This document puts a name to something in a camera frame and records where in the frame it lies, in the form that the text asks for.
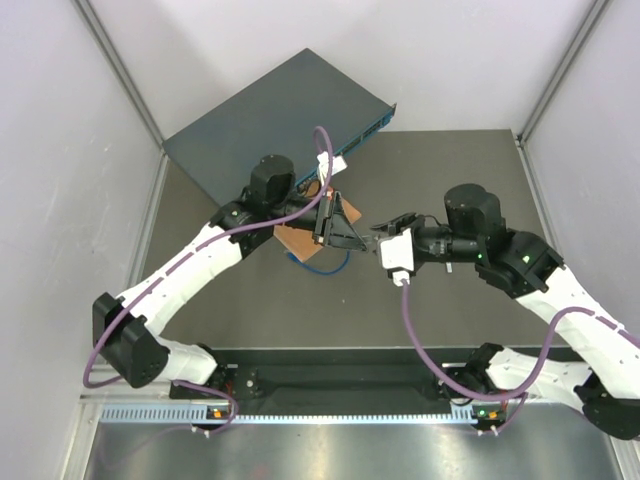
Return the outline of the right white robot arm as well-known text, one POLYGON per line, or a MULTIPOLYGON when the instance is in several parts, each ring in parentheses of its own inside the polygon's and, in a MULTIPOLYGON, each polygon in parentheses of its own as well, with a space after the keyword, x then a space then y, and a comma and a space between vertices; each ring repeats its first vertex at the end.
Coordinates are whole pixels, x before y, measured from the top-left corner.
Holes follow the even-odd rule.
POLYGON ((455 397, 507 402, 533 395, 580 413, 609 436, 639 437, 639 338, 581 285, 542 237, 507 226, 498 197, 478 184, 444 196, 447 220, 430 227, 409 212, 376 225, 382 268, 401 288, 410 340, 443 390, 455 397), (409 315, 410 280, 426 263, 470 263, 487 285, 548 326, 537 356, 485 343, 451 373, 429 356, 409 315))

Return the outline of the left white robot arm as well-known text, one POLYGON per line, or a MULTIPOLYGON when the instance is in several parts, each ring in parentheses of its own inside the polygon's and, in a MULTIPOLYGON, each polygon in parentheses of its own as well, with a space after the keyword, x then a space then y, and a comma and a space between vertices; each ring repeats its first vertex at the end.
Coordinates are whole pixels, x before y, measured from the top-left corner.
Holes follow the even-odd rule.
POLYGON ((162 338, 168 322, 205 285, 239 264, 274 234, 277 225, 310 232, 315 244, 364 251, 342 196, 329 186, 346 169, 341 156, 317 157, 320 189, 315 197, 295 190, 290 159, 262 158, 240 196, 219 208, 198 235, 144 281, 92 305, 94 353, 133 388, 156 380, 186 381, 205 396, 226 387, 227 374, 205 347, 162 338))

